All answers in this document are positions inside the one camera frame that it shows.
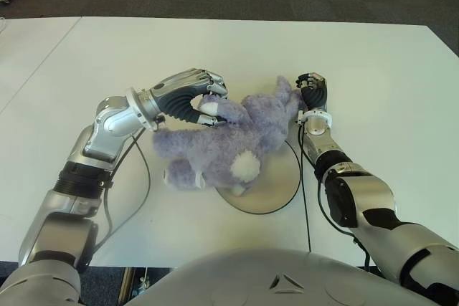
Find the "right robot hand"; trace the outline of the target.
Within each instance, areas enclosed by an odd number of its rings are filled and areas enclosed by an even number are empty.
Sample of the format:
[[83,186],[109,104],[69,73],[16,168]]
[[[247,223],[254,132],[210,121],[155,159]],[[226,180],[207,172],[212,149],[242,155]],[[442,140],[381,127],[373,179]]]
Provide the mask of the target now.
[[306,107],[312,109],[326,109],[327,85],[326,79],[315,72],[309,72],[298,76],[295,81],[296,87],[300,89]]

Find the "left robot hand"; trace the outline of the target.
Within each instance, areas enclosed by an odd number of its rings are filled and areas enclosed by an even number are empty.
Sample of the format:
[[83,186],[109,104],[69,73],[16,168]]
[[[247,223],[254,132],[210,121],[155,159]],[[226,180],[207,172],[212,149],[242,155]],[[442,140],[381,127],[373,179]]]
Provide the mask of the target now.
[[158,111],[173,118],[206,126],[226,122],[218,115],[207,115],[191,105],[191,101],[200,95],[227,97],[223,77],[213,72],[191,68],[160,81],[150,93]]

